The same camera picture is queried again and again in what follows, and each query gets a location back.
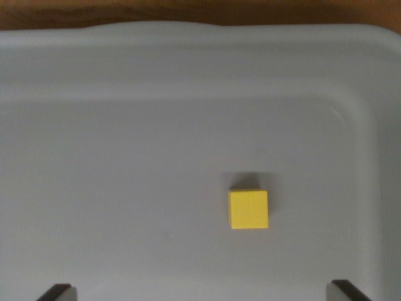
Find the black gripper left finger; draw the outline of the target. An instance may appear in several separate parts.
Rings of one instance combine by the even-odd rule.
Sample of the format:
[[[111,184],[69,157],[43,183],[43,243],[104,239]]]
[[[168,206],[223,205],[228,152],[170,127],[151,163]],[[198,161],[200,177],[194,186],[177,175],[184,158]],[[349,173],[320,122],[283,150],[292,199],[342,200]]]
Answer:
[[[37,301],[77,301],[77,289],[69,283],[57,283],[42,294]]]

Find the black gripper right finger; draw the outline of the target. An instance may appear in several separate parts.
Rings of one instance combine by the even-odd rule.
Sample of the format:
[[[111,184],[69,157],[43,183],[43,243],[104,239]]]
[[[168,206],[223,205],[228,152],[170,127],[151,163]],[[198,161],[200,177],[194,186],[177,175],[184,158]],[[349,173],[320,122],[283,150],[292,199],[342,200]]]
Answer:
[[[326,285],[326,301],[371,301],[349,280],[332,280]]]

